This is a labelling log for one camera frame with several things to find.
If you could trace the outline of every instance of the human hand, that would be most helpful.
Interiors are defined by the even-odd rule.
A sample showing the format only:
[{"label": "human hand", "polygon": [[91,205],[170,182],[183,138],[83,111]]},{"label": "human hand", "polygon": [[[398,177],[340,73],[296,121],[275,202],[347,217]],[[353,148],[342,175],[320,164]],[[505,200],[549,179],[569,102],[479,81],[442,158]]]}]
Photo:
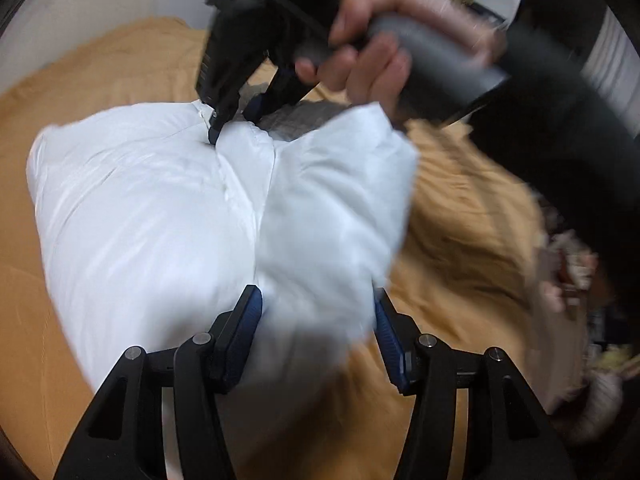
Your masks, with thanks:
[{"label": "human hand", "polygon": [[411,73],[410,54],[399,47],[393,34],[381,33],[358,52],[349,41],[365,33],[373,16],[397,12],[439,30],[474,54],[483,66],[504,51],[504,35],[449,0],[342,0],[329,36],[338,51],[321,66],[309,59],[296,60],[301,81],[322,82],[331,91],[346,90],[354,104],[379,102],[389,118],[399,118],[398,97]]}]

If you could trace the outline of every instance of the orange fabric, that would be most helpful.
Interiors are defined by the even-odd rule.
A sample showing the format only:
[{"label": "orange fabric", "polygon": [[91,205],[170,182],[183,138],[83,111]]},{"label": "orange fabric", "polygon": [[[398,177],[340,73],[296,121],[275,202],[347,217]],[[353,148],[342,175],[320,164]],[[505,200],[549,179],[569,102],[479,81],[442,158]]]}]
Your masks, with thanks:
[{"label": "orange fabric", "polygon": [[[188,102],[204,41],[179,20],[133,23],[78,48],[0,96],[0,426],[49,480],[91,393],[47,297],[25,179],[28,150],[50,123],[137,102]],[[254,82],[267,79],[263,67]],[[311,98],[324,96],[313,92]],[[523,184],[465,139],[413,123],[422,154],[406,243],[390,295],[454,348],[505,348],[524,366],[524,290],[540,218]],[[464,405],[460,397],[460,406]],[[386,378],[374,342],[354,349],[318,402],[241,467],[241,478],[389,479],[412,401]],[[465,436],[460,416],[454,469]]]}]

